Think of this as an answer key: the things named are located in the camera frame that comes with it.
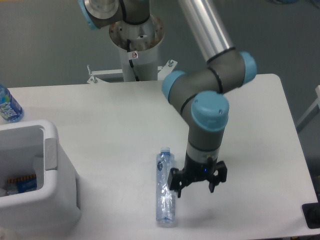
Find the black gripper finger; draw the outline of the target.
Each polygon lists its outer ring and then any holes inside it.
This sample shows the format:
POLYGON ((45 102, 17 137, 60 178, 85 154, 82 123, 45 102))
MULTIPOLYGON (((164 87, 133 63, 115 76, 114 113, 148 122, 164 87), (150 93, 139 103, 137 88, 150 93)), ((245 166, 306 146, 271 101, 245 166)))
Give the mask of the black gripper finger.
POLYGON ((181 197, 182 189, 190 185, 190 179, 183 168, 171 168, 168 176, 168 186, 170 191, 174 191, 178 198, 181 197))
POLYGON ((208 188, 211 193, 215 187, 227 180, 228 169, 224 161, 214 161, 213 167, 209 170, 206 180, 209 182, 208 188))

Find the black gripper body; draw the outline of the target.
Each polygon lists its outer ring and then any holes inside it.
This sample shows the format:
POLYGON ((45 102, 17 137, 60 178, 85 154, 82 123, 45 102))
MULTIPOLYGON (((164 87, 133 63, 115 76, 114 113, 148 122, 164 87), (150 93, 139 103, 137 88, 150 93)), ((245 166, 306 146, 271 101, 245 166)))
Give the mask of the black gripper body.
POLYGON ((209 157, 205 163, 199 163, 193 160, 188 154, 185 156, 184 169, 190 179, 190 184, 207 180, 209 170, 213 167, 214 161, 209 157))

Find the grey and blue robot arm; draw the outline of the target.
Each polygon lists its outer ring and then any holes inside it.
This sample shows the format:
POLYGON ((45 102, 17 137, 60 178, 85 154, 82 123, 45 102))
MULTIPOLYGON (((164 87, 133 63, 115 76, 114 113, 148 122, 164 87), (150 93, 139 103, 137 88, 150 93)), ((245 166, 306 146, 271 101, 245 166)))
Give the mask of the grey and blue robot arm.
MULTIPOLYGON (((180 195, 190 184, 208 181, 213 192, 227 179, 227 167, 218 161, 229 119, 224 95, 252 81, 257 65, 249 53, 236 50, 211 0, 181 0, 179 5, 207 66, 193 74, 175 70, 163 80, 163 95, 189 127, 184 167, 172 168, 167 183, 180 195)), ((79 6, 91 28, 109 28, 124 81, 158 79, 164 26, 151 14, 148 0, 81 0, 79 6)))

